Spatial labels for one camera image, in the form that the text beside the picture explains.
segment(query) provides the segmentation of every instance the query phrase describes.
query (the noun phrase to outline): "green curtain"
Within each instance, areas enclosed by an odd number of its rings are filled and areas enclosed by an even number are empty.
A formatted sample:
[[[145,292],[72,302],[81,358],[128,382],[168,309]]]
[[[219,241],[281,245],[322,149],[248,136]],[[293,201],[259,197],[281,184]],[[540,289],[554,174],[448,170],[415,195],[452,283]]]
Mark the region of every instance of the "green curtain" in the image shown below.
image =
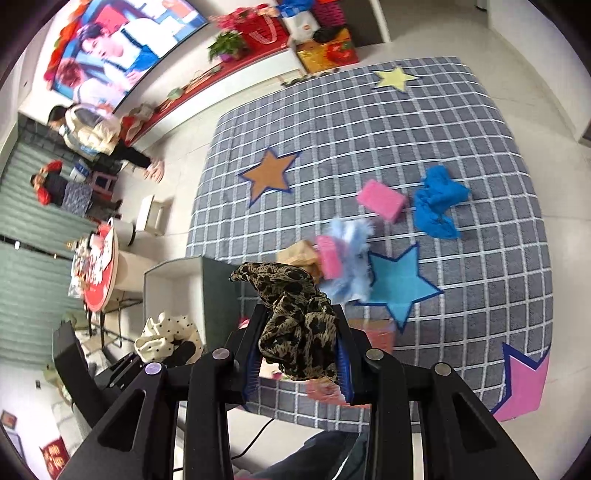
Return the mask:
[[[53,330],[82,302],[67,296],[71,262],[0,243],[0,359],[23,367],[51,361]]]
[[[55,158],[46,150],[17,142],[0,180],[0,235],[71,257],[66,242],[88,234],[95,224],[54,205],[39,204],[29,184],[31,175]],[[71,170],[72,164],[64,161],[63,174]]]

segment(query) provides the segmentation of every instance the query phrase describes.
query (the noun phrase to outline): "beige scrunchie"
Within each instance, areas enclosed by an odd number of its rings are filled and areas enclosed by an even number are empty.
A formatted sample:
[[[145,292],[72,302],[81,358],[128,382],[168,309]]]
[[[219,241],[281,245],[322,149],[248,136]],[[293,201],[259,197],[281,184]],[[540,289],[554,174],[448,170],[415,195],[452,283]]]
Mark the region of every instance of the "beige scrunchie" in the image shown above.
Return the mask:
[[[173,340],[192,342],[195,354],[187,361],[195,363],[203,353],[203,342],[195,324],[185,315],[171,317],[162,312],[155,322],[152,317],[146,321],[142,335],[135,341],[135,351],[142,362],[161,362],[173,354]]]

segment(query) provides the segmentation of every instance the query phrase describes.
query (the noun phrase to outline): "pink sponge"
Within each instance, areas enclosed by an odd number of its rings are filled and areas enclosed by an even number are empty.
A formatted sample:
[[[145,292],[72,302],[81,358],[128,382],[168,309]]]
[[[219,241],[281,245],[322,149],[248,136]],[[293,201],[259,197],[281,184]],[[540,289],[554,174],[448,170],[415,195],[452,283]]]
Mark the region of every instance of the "pink sponge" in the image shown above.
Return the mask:
[[[316,237],[316,244],[324,278],[326,280],[339,278],[343,273],[343,264],[340,262],[335,239],[331,236],[319,235]]]
[[[371,179],[357,194],[357,201],[380,217],[394,222],[406,203],[406,197],[383,183]]]

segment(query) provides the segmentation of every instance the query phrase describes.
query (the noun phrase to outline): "television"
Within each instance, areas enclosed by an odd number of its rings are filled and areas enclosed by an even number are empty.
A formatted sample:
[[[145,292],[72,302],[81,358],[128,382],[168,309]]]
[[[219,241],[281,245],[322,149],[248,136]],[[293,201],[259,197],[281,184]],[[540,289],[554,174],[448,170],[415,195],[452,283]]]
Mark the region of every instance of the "television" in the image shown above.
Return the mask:
[[[90,0],[51,87],[113,112],[171,50],[207,24],[185,0]]]

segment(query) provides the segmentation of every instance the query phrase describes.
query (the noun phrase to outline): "leopard print fabric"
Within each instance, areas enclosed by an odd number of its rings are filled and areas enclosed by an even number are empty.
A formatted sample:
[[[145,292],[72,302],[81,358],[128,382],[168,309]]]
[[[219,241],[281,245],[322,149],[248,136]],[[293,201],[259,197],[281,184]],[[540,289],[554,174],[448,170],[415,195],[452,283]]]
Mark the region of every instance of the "leopard print fabric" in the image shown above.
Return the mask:
[[[243,263],[230,276],[247,281],[270,309],[259,350],[292,380],[328,377],[336,381],[337,318],[330,300],[298,267],[279,263]]]

